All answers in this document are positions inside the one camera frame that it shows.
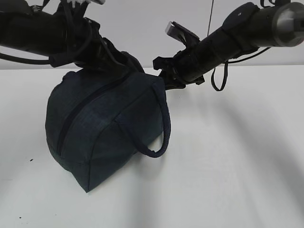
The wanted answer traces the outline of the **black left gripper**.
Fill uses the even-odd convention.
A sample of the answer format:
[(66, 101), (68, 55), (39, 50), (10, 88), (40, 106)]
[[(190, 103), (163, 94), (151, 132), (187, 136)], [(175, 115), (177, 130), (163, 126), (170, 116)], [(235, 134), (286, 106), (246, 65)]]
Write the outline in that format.
[(64, 50), (49, 56), (50, 65), (59, 67), (74, 63), (78, 67), (96, 71), (144, 72), (138, 59), (125, 51), (119, 51), (107, 38), (99, 34), (100, 24), (82, 18), (67, 23)]

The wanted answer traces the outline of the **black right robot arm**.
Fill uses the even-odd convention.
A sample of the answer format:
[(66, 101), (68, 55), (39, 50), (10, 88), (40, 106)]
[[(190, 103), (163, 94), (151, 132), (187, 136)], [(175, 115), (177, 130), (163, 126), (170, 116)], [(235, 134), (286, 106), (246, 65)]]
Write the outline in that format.
[(173, 57), (157, 57), (153, 68), (160, 70), (166, 88), (183, 89), (204, 83), (204, 74), (221, 64), (237, 63), (241, 56), (259, 55), (259, 48), (296, 47), (304, 41), (304, 5), (277, 0), (272, 6), (258, 7), (252, 2), (235, 9), (221, 27), (203, 40), (175, 21), (166, 34), (181, 42), (185, 49)]

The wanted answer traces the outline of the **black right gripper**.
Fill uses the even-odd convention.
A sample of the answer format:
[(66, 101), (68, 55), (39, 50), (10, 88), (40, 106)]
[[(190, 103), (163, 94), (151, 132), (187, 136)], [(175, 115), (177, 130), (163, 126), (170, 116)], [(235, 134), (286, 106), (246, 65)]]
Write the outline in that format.
[(178, 69), (178, 61), (183, 57), (188, 57), (189, 52), (188, 49), (184, 49), (178, 51), (173, 57), (156, 57), (153, 60), (153, 69), (161, 70), (159, 77), (165, 83), (165, 90), (184, 89), (186, 85), (201, 85), (205, 82), (203, 74), (199, 74), (198, 78), (188, 80), (182, 75), (186, 67), (181, 66), (181, 69)]

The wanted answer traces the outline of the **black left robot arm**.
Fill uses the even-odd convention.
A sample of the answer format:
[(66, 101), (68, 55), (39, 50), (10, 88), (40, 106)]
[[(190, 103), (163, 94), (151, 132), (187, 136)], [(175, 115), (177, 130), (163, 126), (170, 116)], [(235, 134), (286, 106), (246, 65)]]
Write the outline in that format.
[(3, 60), (53, 68), (75, 64), (101, 71), (132, 69), (143, 72), (139, 61), (115, 48), (100, 34), (100, 24), (85, 17), (88, 1), (61, 0), (55, 13), (43, 11), (49, 2), (30, 6), (25, 0), (0, 2), (0, 45), (45, 56), (28, 59), (2, 53)]

